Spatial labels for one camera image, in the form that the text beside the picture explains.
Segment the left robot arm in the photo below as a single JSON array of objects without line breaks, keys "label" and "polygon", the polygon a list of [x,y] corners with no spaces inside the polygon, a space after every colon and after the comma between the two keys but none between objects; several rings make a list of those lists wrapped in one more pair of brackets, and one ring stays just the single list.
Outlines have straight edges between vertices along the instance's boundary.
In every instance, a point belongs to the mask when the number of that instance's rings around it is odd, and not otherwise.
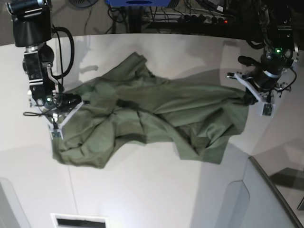
[{"label": "left robot arm", "polygon": [[291,91],[292,82],[279,80],[288,70],[297,79],[294,64],[298,60],[299,49],[293,38],[291,9],[285,0],[260,0],[254,9],[257,12],[263,43],[252,44],[255,49],[263,49],[259,61],[251,57],[239,56],[239,63],[253,67],[247,73],[228,73],[227,78],[235,79],[246,88],[245,100],[249,105],[258,104],[260,114],[273,116],[275,111],[274,92],[282,94]]}]

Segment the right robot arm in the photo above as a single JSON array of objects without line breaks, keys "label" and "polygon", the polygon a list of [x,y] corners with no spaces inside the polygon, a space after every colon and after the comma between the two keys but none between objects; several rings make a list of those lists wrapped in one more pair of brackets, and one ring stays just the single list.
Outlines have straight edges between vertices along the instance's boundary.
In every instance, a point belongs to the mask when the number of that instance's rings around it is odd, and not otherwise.
[{"label": "right robot arm", "polygon": [[[64,77],[75,59],[72,34],[67,28],[53,26],[49,0],[8,0],[4,4],[11,15],[15,46],[25,48],[22,66],[29,79],[28,100],[36,109],[24,116],[43,116],[51,138],[63,138],[63,127],[84,104],[80,95],[64,89]],[[47,42],[59,32],[68,36],[71,54],[67,69],[57,76],[52,71],[55,54]]]}]

